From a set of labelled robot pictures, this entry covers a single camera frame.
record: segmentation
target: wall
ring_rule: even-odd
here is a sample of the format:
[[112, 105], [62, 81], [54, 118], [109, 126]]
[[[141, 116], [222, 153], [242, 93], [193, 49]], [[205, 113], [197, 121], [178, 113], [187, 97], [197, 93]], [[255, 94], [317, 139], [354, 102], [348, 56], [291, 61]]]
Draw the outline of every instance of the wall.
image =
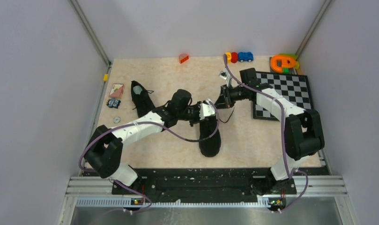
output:
[[113, 58], [295, 53], [321, 0], [80, 0]]
[[379, 0], [335, 1], [300, 62], [331, 167], [360, 224], [379, 224]]
[[0, 224], [56, 224], [105, 71], [67, 0], [0, 0]]

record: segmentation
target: black chessboard frame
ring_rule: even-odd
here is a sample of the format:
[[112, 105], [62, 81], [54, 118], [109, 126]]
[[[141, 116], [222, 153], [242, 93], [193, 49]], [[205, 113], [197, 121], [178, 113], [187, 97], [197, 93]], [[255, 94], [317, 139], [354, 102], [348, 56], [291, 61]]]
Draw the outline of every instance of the black chessboard frame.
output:
[[[308, 76], [257, 71], [257, 78], [261, 79], [261, 83], [269, 83], [276, 92], [298, 107], [313, 109]], [[278, 120], [254, 102], [252, 102], [252, 115], [253, 119]]]

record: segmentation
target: yellow block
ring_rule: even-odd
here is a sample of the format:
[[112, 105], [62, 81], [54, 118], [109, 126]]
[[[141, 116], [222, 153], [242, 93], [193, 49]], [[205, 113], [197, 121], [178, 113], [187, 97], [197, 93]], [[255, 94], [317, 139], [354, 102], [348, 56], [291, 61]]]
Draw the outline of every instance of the yellow block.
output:
[[228, 63], [230, 63], [230, 60], [232, 59], [232, 55], [230, 54], [230, 52], [226, 52], [225, 54], [227, 55]]

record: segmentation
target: red toy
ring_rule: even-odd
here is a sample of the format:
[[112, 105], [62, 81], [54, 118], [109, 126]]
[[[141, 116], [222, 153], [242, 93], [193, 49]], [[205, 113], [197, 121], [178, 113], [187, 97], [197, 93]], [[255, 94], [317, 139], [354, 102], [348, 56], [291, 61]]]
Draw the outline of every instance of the red toy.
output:
[[179, 55], [179, 57], [178, 57], [178, 60], [180, 63], [183, 63], [183, 62], [187, 61], [188, 59], [189, 59], [189, 55], [185, 54], [185, 53]]
[[238, 54], [236, 52], [232, 52], [231, 53], [231, 59], [230, 59], [230, 62], [231, 63], [236, 63], [238, 61]]

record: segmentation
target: orange toy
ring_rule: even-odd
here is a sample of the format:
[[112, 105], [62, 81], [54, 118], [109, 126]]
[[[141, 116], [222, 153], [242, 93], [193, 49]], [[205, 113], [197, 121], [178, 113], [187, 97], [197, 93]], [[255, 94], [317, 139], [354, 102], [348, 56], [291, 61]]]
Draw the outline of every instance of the orange toy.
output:
[[271, 68], [277, 73], [288, 74], [289, 68], [296, 66], [296, 60], [287, 55], [275, 55], [271, 58]]
[[189, 59], [189, 55], [185, 54], [185, 53], [179, 55], [179, 57], [178, 57], [178, 60], [180, 63], [183, 63], [183, 62], [187, 61], [188, 59]]

